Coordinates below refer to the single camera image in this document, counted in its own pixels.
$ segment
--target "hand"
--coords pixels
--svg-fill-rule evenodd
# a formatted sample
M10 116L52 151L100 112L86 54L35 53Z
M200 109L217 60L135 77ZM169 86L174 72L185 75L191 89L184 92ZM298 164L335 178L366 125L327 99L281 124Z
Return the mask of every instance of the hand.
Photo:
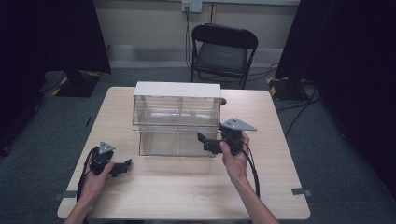
M80 200L89 204L94 204L105 187L108 173L113 169L114 161L109 161L103 172L99 175L94 174L88 165L85 170L84 187L82 188Z
M242 132L243 150L248 153L249 137L245 132ZM223 163L227 168L227 173L230 176L231 182L236 185L238 183L247 181L247 158L244 153L240 152L233 156L230 146L224 141L220 142L221 151L223 152Z

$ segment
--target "chair seat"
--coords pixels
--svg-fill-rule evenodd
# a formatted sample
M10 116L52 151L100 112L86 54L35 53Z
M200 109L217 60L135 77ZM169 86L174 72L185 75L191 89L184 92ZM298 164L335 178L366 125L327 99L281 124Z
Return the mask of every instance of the chair seat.
M247 67L248 50L204 43L196 68L243 75Z

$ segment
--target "person's right hand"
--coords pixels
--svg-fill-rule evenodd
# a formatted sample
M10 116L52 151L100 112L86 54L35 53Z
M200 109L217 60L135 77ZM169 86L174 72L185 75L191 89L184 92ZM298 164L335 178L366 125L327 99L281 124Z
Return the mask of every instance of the person's right hand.
M242 132L242 141L245 143L243 149L248 153L249 137L245 132ZM231 182L236 185L238 183L247 181L247 158L244 153L240 152L233 156L230 146L224 141L220 142L221 151L223 153L223 163L227 168L227 173L230 176Z

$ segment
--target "person's right arm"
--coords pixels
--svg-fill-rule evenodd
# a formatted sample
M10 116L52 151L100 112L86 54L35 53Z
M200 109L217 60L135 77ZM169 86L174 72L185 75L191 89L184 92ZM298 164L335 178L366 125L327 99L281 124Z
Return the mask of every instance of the person's right arm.
M245 132L242 132L242 137L244 143L248 145L249 138ZM255 224L279 223L248 182L246 156L243 153L233 156L230 147L224 141L220 142L220 147L223 152L223 162L227 168L227 173L238 191L252 222ZM248 153L248 147L245 145L244 150Z

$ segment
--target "table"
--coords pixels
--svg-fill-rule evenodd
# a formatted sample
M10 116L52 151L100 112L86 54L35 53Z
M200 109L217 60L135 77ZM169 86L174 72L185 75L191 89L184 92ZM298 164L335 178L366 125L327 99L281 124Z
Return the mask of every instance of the table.
M221 90L228 103L221 122L239 118L255 126L248 132L261 183L261 198L278 219L310 216L305 196L291 189L301 183L267 91ZM110 88L79 158L67 190L77 190L91 148L101 141L116 147L113 161L133 159L126 174L109 177L88 218L143 220L243 220L248 212L230 182L222 155L216 158L143 157L138 155L139 132L132 125L134 87ZM254 188L250 167L247 177ZM76 204L64 198L58 210L66 218Z

